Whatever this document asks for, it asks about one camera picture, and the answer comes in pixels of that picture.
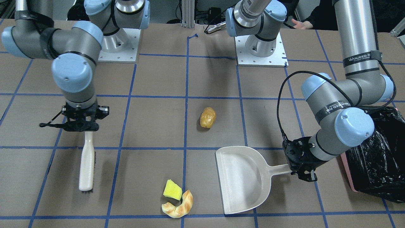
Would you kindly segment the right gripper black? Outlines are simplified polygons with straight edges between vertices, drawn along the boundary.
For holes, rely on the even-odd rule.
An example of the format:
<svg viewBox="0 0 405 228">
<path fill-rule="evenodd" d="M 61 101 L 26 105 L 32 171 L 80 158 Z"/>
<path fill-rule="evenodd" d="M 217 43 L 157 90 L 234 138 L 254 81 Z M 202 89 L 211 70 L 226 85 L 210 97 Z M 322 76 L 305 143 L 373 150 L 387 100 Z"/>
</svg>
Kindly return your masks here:
<svg viewBox="0 0 405 228">
<path fill-rule="evenodd" d="M 67 117 L 67 122 L 62 124 L 62 129 L 69 132 L 98 131 L 97 119 L 103 119 L 109 115 L 109 106 L 100 106 L 95 102 L 88 108 L 78 106 L 62 106 L 62 115 Z"/>
</svg>

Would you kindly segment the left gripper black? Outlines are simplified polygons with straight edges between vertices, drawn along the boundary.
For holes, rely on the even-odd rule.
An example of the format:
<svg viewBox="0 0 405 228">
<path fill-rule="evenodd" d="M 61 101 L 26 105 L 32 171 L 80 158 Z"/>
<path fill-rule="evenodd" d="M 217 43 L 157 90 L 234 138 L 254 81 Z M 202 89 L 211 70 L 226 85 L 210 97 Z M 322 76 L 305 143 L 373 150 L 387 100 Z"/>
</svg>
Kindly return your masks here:
<svg viewBox="0 0 405 228">
<path fill-rule="evenodd" d="M 296 140 L 289 140 L 288 137 L 283 137 L 283 151 L 288 162 L 288 166 L 292 171 L 291 175 L 298 175 L 298 179 L 303 181 L 317 181 L 315 170 L 326 161 L 315 157 L 311 150 L 315 147 L 315 143 L 309 142 L 310 137 L 302 137 Z"/>
</svg>

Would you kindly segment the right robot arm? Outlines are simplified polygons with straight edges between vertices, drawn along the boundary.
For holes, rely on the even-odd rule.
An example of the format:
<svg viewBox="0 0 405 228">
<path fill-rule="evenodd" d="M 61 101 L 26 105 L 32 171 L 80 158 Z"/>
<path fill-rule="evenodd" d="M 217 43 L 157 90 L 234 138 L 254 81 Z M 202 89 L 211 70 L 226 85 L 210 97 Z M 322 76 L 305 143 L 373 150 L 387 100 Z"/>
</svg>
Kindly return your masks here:
<svg viewBox="0 0 405 228">
<path fill-rule="evenodd" d="M 69 132 L 97 131 L 97 119 L 109 115 L 109 107 L 97 103 L 93 79 L 100 52 L 108 50 L 104 41 L 113 38 L 115 47 L 125 47 L 124 29 L 147 29 L 148 0 L 85 0 L 88 21 L 77 21 L 71 30 L 54 26 L 50 0 L 17 0 L 16 25 L 2 32 L 7 52 L 22 58 L 52 60 L 52 75 L 65 97 L 60 114 L 62 124 L 40 123 L 40 127 Z"/>
</svg>

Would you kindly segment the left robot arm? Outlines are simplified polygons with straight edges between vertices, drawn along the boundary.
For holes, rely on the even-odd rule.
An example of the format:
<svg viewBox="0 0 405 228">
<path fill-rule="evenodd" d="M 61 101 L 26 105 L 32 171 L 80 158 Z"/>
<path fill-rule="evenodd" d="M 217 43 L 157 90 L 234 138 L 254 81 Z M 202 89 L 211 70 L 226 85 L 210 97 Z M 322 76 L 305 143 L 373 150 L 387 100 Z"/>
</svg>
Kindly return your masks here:
<svg viewBox="0 0 405 228">
<path fill-rule="evenodd" d="M 288 140 L 283 149 L 292 174 L 307 182 L 317 180 L 315 169 L 369 138 L 374 122 L 367 114 L 371 104 L 393 97 L 393 79 L 380 74 L 382 54 L 377 48 L 370 0 L 334 0 L 345 80 L 310 73 L 301 91 L 320 130 L 311 137 Z M 227 9 L 227 32 L 246 35 L 245 47 L 265 58 L 276 50 L 277 36 L 286 19 L 286 8 L 272 0 L 241 0 Z"/>
</svg>

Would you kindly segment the person hand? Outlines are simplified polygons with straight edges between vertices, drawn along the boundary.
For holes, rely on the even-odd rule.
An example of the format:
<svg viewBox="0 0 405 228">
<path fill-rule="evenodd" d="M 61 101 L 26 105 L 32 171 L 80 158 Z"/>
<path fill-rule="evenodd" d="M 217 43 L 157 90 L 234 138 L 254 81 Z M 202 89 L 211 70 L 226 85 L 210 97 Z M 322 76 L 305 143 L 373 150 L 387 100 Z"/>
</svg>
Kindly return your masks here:
<svg viewBox="0 0 405 228">
<path fill-rule="evenodd" d="M 293 28 L 298 30 L 311 30 L 314 28 L 313 24 L 309 21 L 298 21 L 292 18 L 292 23 L 294 24 Z"/>
</svg>

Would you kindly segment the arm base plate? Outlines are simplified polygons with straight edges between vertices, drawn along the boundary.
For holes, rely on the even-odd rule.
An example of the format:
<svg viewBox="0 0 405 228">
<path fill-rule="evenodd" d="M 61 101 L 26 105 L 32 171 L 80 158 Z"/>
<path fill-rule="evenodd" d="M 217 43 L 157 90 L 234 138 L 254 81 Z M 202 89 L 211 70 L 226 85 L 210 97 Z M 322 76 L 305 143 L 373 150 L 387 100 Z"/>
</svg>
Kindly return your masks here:
<svg viewBox="0 0 405 228">
<path fill-rule="evenodd" d="M 235 50 L 237 63 L 241 67 L 288 67 L 282 36 L 275 40 L 259 40 L 255 35 L 237 36 Z"/>
<path fill-rule="evenodd" d="M 97 61 L 100 63 L 136 63 L 141 31 L 120 28 L 117 33 L 104 36 Z"/>
</svg>

